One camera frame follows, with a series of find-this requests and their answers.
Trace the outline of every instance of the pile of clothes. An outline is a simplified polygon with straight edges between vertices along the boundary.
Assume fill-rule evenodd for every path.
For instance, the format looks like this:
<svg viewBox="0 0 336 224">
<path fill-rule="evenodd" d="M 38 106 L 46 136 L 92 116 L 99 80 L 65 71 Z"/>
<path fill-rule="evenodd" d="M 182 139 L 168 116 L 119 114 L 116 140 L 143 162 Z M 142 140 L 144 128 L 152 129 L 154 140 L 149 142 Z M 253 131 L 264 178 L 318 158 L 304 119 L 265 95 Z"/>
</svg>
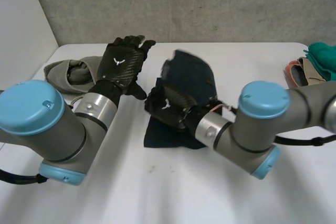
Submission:
<svg viewBox="0 0 336 224">
<path fill-rule="evenodd" d="M 336 46 L 317 42 L 305 53 L 307 57 L 291 61 L 285 68 L 291 84 L 300 87 L 336 80 Z"/>
</svg>

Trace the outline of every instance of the green cloth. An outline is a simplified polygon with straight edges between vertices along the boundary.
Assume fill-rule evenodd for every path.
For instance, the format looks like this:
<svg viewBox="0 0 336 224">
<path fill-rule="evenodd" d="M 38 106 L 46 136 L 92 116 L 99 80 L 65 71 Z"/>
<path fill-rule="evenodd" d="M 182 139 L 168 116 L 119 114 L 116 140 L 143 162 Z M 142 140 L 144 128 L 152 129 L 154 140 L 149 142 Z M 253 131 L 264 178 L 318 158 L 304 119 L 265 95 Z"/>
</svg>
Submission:
<svg viewBox="0 0 336 224">
<path fill-rule="evenodd" d="M 317 72 L 327 81 L 336 80 L 336 46 L 328 46 L 325 43 L 317 42 L 304 50 L 307 58 L 316 68 Z"/>
</svg>

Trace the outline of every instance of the white wall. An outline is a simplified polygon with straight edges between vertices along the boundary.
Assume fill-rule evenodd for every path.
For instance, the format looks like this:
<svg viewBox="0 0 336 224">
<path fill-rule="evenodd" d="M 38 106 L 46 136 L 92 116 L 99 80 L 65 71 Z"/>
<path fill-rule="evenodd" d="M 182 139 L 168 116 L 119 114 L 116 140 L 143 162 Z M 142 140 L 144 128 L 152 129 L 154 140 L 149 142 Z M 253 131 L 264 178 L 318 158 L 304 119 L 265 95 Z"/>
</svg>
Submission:
<svg viewBox="0 0 336 224">
<path fill-rule="evenodd" d="M 0 0 L 0 89 L 30 79 L 57 48 L 38 0 Z"/>
</svg>

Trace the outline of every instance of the black cable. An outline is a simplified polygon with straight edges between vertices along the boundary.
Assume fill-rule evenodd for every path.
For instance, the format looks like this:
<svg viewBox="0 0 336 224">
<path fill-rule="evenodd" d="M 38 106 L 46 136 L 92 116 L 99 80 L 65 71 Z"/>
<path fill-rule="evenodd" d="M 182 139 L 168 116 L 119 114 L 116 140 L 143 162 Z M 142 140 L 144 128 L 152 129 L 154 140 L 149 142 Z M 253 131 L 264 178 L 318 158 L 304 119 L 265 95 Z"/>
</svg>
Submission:
<svg viewBox="0 0 336 224">
<path fill-rule="evenodd" d="M 0 169 L 0 180 L 15 185 L 28 185 L 34 183 L 44 183 L 48 180 L 48 178 L 42 176 L 41 174 L 37 174 L 36 176 L 16 175 Z"/>
<path fill-rule="evenodd" d="M 315 137 L 310 140 L 291 139 L 281 136 L 276 136 L 274 142 L 276 144 L 291 145 L 291 146 L 322 146 L 336 140 L 336 135 L 327 137 Z"/>
</svg>

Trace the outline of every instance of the gray concrete wall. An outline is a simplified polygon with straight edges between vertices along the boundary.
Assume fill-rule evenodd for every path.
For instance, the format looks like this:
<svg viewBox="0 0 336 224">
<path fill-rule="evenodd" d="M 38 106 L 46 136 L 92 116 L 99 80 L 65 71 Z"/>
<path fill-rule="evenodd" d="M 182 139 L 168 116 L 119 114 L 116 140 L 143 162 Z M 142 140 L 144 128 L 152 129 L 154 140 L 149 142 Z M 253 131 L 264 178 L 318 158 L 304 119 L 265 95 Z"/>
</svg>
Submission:
<svg viewBox="0 0 336 224">
<path fill-rule="evenodd" d="M 40 0 L 60 45 L 144 34 L 158 42 L 336 44 L 336 0 Z"/>
</svg>

